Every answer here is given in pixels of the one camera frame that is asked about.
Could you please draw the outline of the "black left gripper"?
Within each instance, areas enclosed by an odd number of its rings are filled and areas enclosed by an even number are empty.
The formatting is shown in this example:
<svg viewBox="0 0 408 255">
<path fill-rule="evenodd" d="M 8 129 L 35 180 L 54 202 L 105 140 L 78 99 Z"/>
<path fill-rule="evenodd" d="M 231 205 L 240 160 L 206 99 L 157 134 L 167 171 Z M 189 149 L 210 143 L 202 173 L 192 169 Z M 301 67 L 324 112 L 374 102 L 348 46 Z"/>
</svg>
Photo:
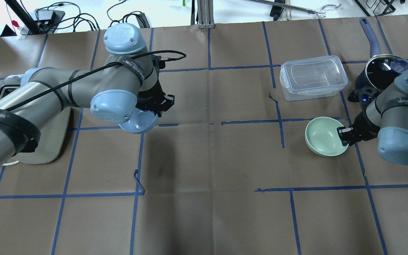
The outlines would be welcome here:
<svg viewBox="0 0 408 255">
<path fill-rule="evenodd" d="M 136 108 L 161 118 L 162 113 L 174 106 L 175 96 L 166 94 L 160 84 L 160 70 L 165 68 L 165 60 L 161 57 L 151 57 L 151 60 L 151 69 L 138 92 Z"/>
</svg>

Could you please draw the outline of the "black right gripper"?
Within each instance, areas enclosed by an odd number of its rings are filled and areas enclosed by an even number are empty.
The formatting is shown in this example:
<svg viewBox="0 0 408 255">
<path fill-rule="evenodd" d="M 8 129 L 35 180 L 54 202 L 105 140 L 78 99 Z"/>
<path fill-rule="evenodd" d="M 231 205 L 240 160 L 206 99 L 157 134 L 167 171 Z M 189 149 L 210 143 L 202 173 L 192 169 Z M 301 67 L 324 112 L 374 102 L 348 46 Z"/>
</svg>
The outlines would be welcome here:
<svg viewBox="0 0 408 255">
<path fill-rule="evenodd" d="M 368 106 L 379 96 L 380 90 L 374 87 L 363 87 L 354 90 L 348 97 L 350 102 L 358 102 L 361 112 L 349 127 L 338 127 L 337 133 L 343 146 L 352 146 L 360 141 L 369 141 L 377 137 L 380 127 L 367 116 Z"/>
</svg>

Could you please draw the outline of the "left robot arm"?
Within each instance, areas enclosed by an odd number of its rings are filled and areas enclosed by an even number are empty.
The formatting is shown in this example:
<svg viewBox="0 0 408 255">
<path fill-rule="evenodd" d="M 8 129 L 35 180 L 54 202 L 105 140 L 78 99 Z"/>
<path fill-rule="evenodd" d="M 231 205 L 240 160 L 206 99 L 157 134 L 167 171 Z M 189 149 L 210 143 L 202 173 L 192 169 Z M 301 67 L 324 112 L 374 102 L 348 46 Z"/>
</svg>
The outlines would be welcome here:
<svg viewBox="0 0 408 255">
<path fill-rule="evenodd" d="M 149 52 L 135 25 L 123 23 L 104 34 L 109 57 L 93 71 L 32 68 L 21 86 L 0 100 L 0 167 L 21 152 L 34 152 L 41 130 L 67 107 L 89 108 L 98 119 L 123 124 L 139 111 L 156 118 L 175 103 L 159 81 L 164 62 Z"/>
</svg>

